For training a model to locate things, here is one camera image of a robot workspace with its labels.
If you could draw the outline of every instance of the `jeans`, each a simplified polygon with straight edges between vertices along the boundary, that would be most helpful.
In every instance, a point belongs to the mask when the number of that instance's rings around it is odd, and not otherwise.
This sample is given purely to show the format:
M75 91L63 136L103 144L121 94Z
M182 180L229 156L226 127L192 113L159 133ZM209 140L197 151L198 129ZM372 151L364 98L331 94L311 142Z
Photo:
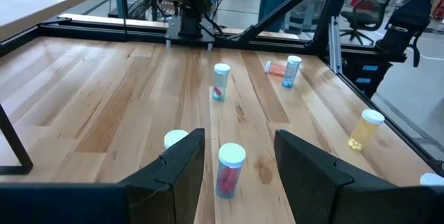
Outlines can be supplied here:
M284 3L286 0L261 0L261 6L259 8L258 21L265 18L270 12L273 12L278 6ZM276 19L265 31L279 33L281 26L284 23L285 15Z

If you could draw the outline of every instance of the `black office chair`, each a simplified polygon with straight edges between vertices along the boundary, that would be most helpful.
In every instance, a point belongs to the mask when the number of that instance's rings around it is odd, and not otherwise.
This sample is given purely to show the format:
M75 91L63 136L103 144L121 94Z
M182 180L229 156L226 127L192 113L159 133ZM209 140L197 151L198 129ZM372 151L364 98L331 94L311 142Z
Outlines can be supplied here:
M354 6L352 12L342 11L341 15L350 23L351 30L341 30L341 32L344 32L341 34L341 37L350 35L350 41L357 38L361 44L363 44L361 40L361 37L363 37L370 40L373 45L373 40L358 30L376 31L379 29L384 21L384 13L389 1L361 0Z

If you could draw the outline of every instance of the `white bottle cap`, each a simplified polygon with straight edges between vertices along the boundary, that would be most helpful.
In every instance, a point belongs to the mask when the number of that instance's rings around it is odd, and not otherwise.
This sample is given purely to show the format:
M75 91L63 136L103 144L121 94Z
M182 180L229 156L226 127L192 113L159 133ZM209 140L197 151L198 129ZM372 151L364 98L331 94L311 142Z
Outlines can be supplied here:
M271 61L267 61L265 65L265 73L268 73L270 71L271 67Z
M185 130L171 130L164 137L165 148L168 149L188 135Z
M218 74L226 75L226 74L230 73L230 65L218 63L218 64L214 65L214 71Z
M361 117L367 122L377 125L383 124L384 120L386 119L381 113L371 109L364 110Z
M302 62L302 58L299 58L298 56L290 55L287 58L287 62L289 62L290 64L297 64L297 63Z
M245 150L239 144L226 143L219 149L219 161L231 169L240 168L245 157Z
M444 186L444 178L434 173L425 173L421 176L422 186Z

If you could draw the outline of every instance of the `black bracket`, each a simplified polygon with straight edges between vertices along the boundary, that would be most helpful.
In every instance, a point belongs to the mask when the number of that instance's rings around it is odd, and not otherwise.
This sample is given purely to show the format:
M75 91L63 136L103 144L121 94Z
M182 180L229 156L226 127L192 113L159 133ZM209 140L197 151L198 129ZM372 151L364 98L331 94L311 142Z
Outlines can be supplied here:
M14 130L3 106L0 105L0 129L20 162L20 166L0 166L0 175L26 175L33 168L28 153Z

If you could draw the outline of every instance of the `pill bottle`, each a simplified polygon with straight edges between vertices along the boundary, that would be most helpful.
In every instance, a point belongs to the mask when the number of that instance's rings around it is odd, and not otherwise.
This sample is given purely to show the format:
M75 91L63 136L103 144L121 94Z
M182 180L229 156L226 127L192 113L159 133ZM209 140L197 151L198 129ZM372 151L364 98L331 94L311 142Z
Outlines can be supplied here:
M226 143L219 149L216 193L221 198L234 196L246 153L239 144Z
M292 88L294 79L298 73L299 64L302 62L302 58L291 55L287 58L287 67L284 73L284 79L282 79L282 86Z
M225 99L228 74L230 74L230 65L223 63L214 65L213 99L216 101L223 101Z
M267 61L265 65L265 73L266 74L273 74L278 76L284 76L285 73L285 66L281 64L275 64L271 61Z
M362 151L372 140L376 129L384 122L384 116L376 110L364 110L355 130L350 135L348 145L356 151Z
M188 135L188 132L185 130L171 130L164 137L164 145L165 149L168 149L176 142L182 140L184 137Z

